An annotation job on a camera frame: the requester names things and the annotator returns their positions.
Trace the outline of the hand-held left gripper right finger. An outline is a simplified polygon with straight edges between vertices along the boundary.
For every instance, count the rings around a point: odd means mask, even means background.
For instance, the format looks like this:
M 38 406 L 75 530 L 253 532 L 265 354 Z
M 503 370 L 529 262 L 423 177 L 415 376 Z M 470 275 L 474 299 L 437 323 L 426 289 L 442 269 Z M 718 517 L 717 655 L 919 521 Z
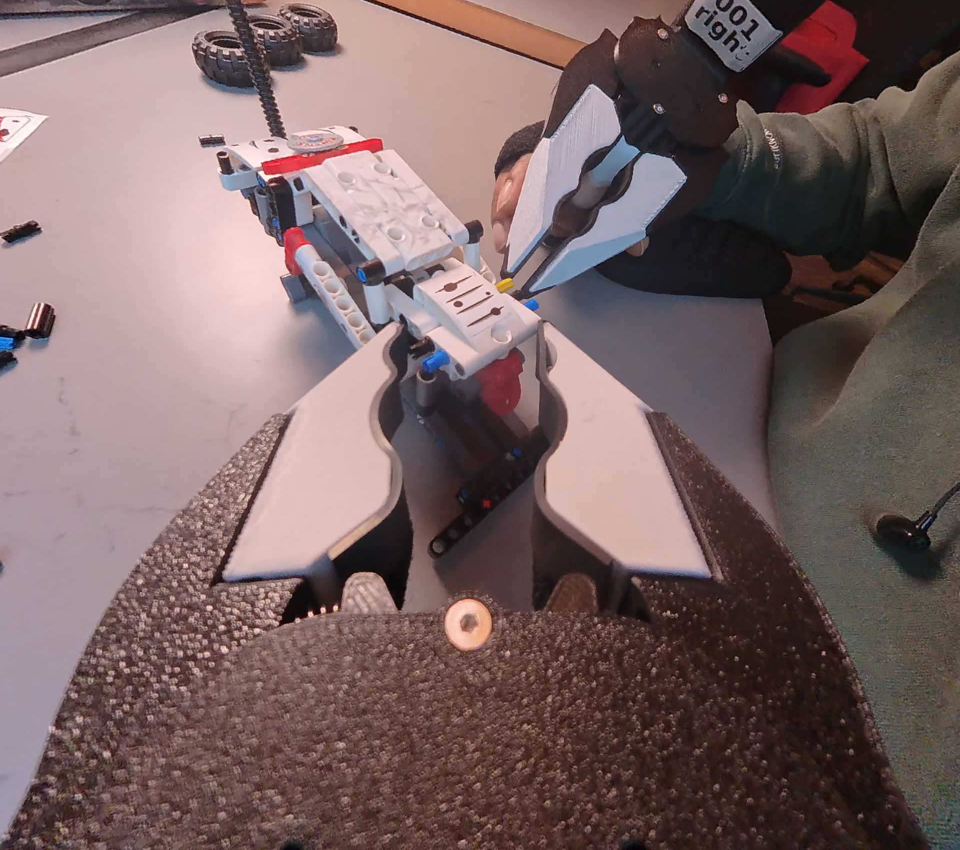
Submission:
M 539 325 L 534 605 L 565 575 L 592 580 L 602 610 L 631 613 L 633 578 L 711 580 L 714 559 L 662 451 L 659 418 L 552 324 Z

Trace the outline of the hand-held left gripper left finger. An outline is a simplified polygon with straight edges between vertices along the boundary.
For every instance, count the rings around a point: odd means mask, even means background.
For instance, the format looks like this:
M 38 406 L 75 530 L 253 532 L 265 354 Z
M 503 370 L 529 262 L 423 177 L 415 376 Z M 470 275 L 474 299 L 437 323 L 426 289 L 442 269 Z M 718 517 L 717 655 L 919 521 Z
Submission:
M 223 580 L 301 578 L 331 605 L 352 574 L 373 572 L 402 605 L 412 524 L 391 439 L 411 339 L 389 324 L 296 404 Z

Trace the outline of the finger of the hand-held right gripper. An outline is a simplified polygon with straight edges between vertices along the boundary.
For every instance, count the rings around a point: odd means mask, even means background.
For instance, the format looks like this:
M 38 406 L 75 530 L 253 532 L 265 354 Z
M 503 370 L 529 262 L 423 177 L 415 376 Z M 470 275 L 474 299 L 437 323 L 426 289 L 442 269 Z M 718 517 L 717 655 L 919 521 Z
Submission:
M 525 295 L 569 281 L 640 241 L 651 221 L 687 180 L 673 159 L 655 154 L 643 154 L 631 170 L 624 195 L 595 208 L 592 226 L 563 243 L 537 269 L 525 284 Z
M 516 274 L 550 229 L 557 207 L 580 186 L 585 161 L 620 134 L 613 99 L 595 84 L 534 149 L 512 217 L 504 273 Z

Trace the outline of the white brick toy truck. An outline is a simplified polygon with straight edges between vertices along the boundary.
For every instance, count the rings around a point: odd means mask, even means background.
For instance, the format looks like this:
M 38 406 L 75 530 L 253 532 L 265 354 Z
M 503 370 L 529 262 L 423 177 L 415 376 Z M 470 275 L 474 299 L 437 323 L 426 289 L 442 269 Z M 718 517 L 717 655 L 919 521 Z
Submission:
M 539 427 L 512 423 L 537 305 L 498 292 L 482 224 L 458 220 L 380 139 L 343 126 L 287 132 L 250 15 L 226 2 L 271 136 L 220 148 L 222 185 L 283 248 L 292 302 L 313 293 L 357 349 L 391 323 L 411 335 L 403 400 L 464 474 L 461 511 L 429 544 L 440 558 L 546 451 Z

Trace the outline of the person's right hand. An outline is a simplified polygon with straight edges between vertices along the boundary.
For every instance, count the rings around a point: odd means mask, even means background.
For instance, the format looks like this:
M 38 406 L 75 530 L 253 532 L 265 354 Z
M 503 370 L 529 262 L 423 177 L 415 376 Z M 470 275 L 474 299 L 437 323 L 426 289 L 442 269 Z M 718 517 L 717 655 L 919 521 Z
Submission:
M 516 212 L 532 154 L 520 156 L 509 167 L 498 173 L 490 208 L 490 232 L 494 249 L 502 254 L 508 244 L 511 222 Z

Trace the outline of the red chair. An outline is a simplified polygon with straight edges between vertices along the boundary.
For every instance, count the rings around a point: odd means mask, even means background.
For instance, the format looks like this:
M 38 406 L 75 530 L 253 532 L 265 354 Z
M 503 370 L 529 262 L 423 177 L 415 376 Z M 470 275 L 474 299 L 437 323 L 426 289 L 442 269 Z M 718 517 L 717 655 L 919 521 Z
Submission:
M 830 76 L 830 81 L 816 87 L 798 76 L 791 78 L 777 108 L 811 113 L 837 100 L 868 63 L 854 48 L 856 35 L 856 18 L 832 1 L 825 1 L 787 34 L 778 48 L 812 61 Z

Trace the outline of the black toy tyre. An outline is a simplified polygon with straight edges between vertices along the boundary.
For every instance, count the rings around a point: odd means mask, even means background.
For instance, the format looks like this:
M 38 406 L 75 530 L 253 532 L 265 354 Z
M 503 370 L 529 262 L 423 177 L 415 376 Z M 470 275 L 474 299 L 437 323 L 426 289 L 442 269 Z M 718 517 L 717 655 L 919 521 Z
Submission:
M 201 30 L 195 34 L 191 50 L 199 69 L 212 81 L 229 87 L 254 86 L 246 53 L 234 31 Z
M 290 22 L 269 14 L 253 14 L 249 23 L 272 69 L 294 66 L 301 61 L 302 39 Z
M 279 16 L 296 31 L 308 53 L 332 52 L 338 43 L 338 27 L 332 15 L 313 4 L 282 4 Z

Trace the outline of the pile of small brick pieces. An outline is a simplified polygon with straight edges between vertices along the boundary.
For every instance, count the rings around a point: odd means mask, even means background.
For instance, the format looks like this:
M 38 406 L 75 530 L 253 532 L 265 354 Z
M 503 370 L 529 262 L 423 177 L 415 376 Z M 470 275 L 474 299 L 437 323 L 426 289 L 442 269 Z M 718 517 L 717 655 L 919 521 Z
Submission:
M 47 340 L 56 321 L 53 306 L 46 302 L 35 303 L 26 325 L 22 328 L 1 324 L 1 370 L 14 366 L 17 351 L 26 341 Z

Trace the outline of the white sticker sheet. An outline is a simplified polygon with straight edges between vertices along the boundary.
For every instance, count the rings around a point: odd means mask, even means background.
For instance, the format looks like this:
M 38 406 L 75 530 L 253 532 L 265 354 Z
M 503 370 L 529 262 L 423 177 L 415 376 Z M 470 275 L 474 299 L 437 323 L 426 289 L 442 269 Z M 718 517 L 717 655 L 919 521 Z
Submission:
M 0 160 L 5 160 L 46 120 L 46 115 L 1 107 Z

